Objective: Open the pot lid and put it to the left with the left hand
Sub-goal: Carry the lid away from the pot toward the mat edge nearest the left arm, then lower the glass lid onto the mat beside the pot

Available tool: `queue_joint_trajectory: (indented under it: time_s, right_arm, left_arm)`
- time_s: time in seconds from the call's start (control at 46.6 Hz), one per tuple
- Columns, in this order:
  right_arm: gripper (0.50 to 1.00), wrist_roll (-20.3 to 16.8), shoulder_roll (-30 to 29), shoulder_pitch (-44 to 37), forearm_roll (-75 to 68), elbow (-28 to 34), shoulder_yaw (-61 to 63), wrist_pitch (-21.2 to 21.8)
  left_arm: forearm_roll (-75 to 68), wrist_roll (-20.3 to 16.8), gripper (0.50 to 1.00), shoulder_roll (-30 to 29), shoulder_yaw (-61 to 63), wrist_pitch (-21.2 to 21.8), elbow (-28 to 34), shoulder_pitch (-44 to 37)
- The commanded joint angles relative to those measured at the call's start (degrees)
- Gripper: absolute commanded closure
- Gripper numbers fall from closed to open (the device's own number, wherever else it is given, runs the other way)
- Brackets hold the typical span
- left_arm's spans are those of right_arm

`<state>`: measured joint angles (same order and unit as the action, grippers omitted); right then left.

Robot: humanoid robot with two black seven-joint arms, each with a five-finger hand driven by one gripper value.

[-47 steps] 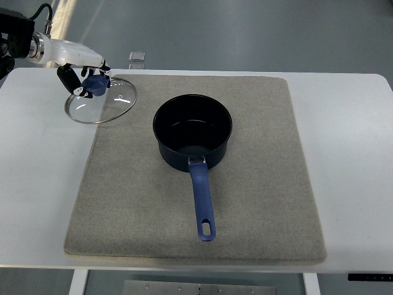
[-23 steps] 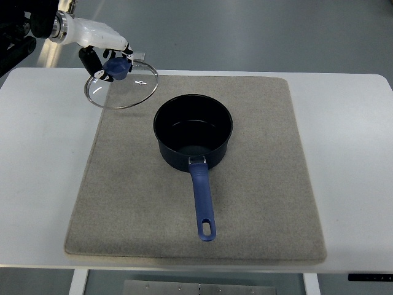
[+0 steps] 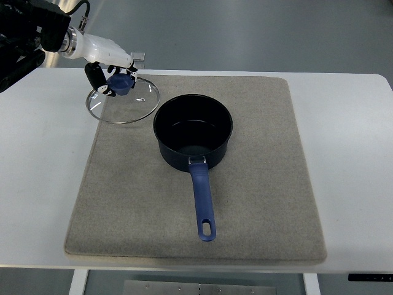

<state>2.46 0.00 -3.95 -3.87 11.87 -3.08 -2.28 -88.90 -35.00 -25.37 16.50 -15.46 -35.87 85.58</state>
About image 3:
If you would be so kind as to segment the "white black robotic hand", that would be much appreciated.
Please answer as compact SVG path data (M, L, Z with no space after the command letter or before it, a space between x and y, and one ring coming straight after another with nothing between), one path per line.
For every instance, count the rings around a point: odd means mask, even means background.
M110 39L69 27L58 53L68 59L83 58L88 62L84 71L96 92L124 96L135 86L138 70L131 54Z

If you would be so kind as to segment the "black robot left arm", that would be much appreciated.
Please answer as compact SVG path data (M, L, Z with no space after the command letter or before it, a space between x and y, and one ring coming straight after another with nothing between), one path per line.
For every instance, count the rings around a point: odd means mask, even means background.
M79 29L83 30L90 3L79 1L69 11L48 1L1 1L1 92L40 67L46 52L76 49L71 15L86 5Z

